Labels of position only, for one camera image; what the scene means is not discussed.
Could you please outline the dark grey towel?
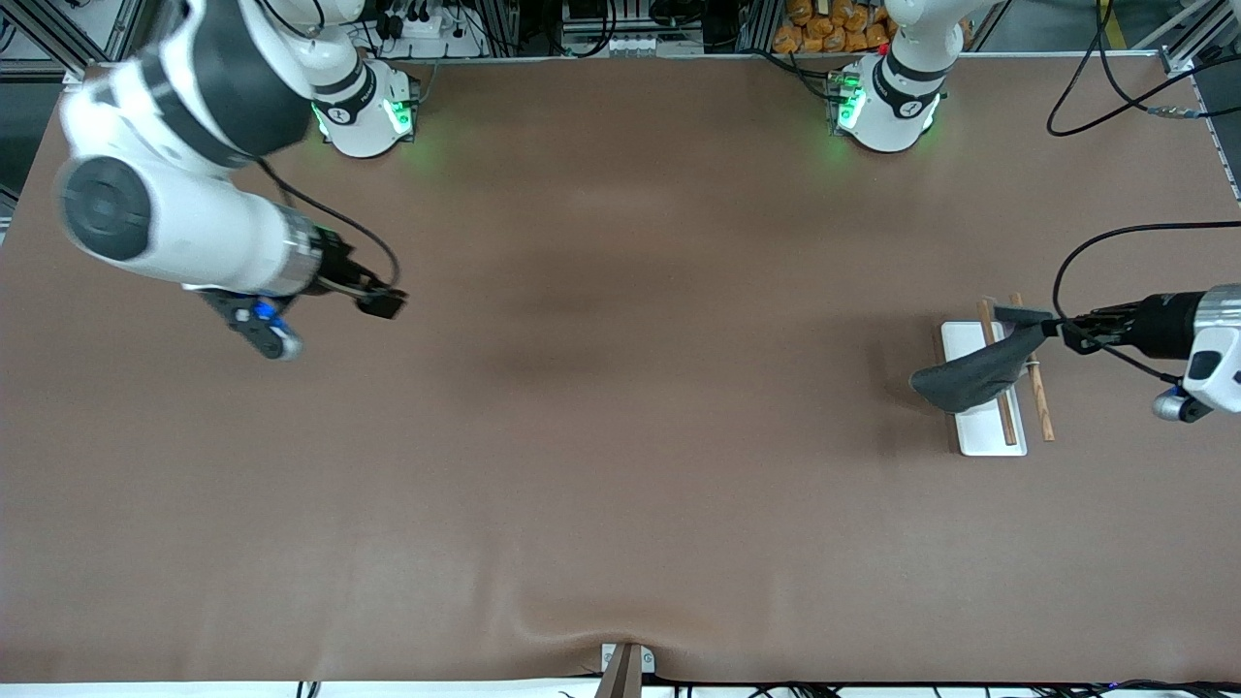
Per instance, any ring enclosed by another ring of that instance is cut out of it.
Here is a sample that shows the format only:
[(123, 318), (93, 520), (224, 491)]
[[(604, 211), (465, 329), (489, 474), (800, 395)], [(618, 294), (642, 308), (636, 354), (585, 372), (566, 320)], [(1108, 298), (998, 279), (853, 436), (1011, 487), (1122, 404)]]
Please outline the dark grey towel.
[(994, 306), (992, 318), (1010, 324), (1011, 333), (953, 361), (926, 366), (908, 378), (920, 397), (944, 414), (962, 414), (988, 402), (1011, 386), (1033, 353), (1059, 334), (1059, 317), (1028, 306)]

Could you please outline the white rack with wooden rods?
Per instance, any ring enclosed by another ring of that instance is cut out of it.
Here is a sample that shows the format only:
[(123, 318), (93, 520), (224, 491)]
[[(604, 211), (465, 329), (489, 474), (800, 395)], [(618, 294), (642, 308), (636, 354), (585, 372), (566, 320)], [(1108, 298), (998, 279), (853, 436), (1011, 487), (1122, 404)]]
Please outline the white rack with wooden rods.
[[(939, 344), (948, 361), (980, 350), (1008, 337), (1010, 324), (994, 319), (997, 301), (984, 297), (975, 302), (974, 320), (947, 320), (939, 325)], [(965, 457), (1024, 457), (1028, 455), (1028, 428), (1023, 421), (1020, 392), (1028, 386), (1033, 395), (1033, 414), (1037, 416), (1037, 433), (1042, 442), (1054, 442), (1056, 432), (1050, 414), (1049, 397), (1042, 383), (1041, 363), (1036, 354), (1024, 359), (1018, 381), (989, 402), (980, 402), (952, 417), (957, 450)]]

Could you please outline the brown table cover mat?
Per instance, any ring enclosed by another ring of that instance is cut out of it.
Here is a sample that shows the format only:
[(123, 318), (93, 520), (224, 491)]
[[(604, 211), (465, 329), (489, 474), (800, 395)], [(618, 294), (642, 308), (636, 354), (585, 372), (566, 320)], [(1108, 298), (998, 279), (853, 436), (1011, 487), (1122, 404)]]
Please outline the brown table cover mat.
[(1037, 350), (1056, 438), (956, 452), (939, 323), (1082, 241), (1241, 217), (1205, 124), (1069, 139), (968, 57), (897, 155), (762, 60), (443, 66), (418, 137), (271, 161), (400, 255), (266, 361), (76, 250), (50, 123), (0, 246), (0, 682), (1241, 682), (1241, 417)]

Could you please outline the white power strip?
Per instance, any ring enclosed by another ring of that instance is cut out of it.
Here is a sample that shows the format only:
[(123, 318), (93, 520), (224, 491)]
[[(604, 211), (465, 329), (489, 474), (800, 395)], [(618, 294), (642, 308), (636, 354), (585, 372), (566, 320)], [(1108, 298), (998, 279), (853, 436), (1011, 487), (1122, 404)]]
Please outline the white power strip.
[(369, 30), (381, 60), (465, 60), (491, 56), (473, 9), (442, 0), (400, 0)]

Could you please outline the white socket block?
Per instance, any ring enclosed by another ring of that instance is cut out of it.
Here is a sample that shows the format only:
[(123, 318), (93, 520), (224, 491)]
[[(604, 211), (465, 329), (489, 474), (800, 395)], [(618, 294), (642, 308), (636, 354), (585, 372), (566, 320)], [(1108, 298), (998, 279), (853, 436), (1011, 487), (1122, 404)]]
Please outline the white socket block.
[(608, 57), (680, 57), (704, 53), (706, 46), (684, 34), (620, 34), (609, 40)]

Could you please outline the orange snack bags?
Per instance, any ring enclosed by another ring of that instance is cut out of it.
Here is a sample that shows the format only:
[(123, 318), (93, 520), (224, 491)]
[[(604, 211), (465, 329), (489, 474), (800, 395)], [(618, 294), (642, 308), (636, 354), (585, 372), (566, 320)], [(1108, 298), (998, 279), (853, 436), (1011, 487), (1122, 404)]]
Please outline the orange snack bags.
[(997, 0), (781, 0), (763, 46), (776, 53), (895, 53), (922, 67), (952, 65), (965, 17)]

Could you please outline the aluminium frame corner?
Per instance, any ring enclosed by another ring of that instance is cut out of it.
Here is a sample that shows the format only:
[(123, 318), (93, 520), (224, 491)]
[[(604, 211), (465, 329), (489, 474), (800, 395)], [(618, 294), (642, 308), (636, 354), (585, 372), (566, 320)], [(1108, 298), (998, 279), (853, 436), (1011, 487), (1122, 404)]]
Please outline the aluminium frame corner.
[(1170, 77), (1241, 53), (1241, 0), (1176, 0), (1180, 9), (1157, 42)]
[(0, 82), (79, 79), (135, 48), (158, 0), (0, 0)]

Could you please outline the aluminium frame post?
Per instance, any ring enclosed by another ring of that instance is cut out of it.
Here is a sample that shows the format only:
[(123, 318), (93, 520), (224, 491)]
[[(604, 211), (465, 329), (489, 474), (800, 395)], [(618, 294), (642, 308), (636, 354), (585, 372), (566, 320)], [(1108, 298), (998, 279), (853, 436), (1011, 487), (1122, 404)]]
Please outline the aluminium frame post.
[(787, 17), (786, 0), (737, 0), (738, 31), (733, 48), (738, 52), (750, 48), (772, 52), (777, 30)]
[(483, 34), (495, 57), (517, 57), (522, 52), (520, 12), (522, 0), (472, 0)]

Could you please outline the metal table clamp bracket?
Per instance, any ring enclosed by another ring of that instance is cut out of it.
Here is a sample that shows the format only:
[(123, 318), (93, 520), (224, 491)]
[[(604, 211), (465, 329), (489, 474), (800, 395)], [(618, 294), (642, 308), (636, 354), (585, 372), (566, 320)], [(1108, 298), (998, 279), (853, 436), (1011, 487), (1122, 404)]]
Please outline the metal table clamp bracket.
[(642, 645), (603, 645), (601, 681), (593, 698), (642, 698), (647, 676), (656, 668), (654, 650)]

